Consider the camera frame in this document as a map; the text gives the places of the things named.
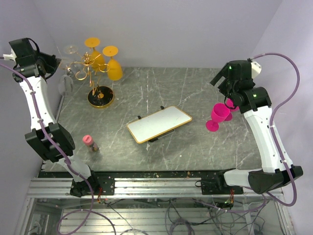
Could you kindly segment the pink wine glass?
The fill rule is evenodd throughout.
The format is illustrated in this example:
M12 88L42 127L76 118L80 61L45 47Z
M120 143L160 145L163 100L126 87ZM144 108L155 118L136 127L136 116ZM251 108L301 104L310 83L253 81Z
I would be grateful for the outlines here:
M206 128L210 132L218 131L220 123L225 121L230 115L230 110L223 103L217 103L214 105L211 111L211 120L206 122Z
M229 109L229 115L226 117L225 121L231 121L233 118L233 112L238 111L239 107L233 104L231 99L227 99L225 106Z

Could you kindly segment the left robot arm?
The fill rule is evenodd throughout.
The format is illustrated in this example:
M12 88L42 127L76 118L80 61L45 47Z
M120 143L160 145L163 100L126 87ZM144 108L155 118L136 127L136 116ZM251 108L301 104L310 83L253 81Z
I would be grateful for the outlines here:
M74 140L60 125L51 110L47 95L47 79L57 70L61 59L40 51L30 38L9 42L15 61L13 78L22 88L31 117L31 131L26 142L44 160L63 166L73 177L70 194L76 197L95 194L101 188L91 168L74 157Z

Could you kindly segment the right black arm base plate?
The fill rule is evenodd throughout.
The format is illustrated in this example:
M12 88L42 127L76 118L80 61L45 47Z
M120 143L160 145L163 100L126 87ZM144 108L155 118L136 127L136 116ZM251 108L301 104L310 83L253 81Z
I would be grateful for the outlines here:
M228 186L224 179L224 173L226 171L220 170L206 170L199 171L197 178L200 178L195 182L195 186L201 189L202 195L219 195L230 194L231 191L235 195L243 194L244 190L240 186Z

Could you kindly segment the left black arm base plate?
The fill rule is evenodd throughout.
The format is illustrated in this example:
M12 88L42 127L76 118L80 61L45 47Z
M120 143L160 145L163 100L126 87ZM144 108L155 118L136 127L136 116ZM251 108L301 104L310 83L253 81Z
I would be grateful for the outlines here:
M87 181L89 182L94 195L98 195L99 193L105 196L114 195L115 180L113 177L109 175L91 175L87 178ZM91 195L91 189L85 180L81 182L75 182L73 180L69 193L75 197L82 197Z

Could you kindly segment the yellow wine glass front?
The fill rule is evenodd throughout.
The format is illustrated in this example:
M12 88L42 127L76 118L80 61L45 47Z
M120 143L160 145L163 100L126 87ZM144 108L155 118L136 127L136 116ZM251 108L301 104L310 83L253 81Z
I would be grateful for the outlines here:
M110 58L107 63L109 69L107 71L108 78L112 81L117 81L122 78L123 71L120 63L114 59L114 56L118 54L119 50L116 46L106 46L103 49L103 54Z

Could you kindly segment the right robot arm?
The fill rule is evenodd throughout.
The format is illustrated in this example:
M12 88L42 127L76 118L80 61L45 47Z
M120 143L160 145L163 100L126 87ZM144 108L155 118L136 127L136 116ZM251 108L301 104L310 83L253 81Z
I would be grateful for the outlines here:
M254 170L230 169L215 183L216 190L228 193L233 186L251 188L262 194L283 187L303 176L303 169L293 164L285 152L271 115L272 102L263 87L256 87L253 79L261 72L261 66L250 59L227 62L211 80L215 85L224 81L218 89L230 99L248 122L256 140L262 167Z

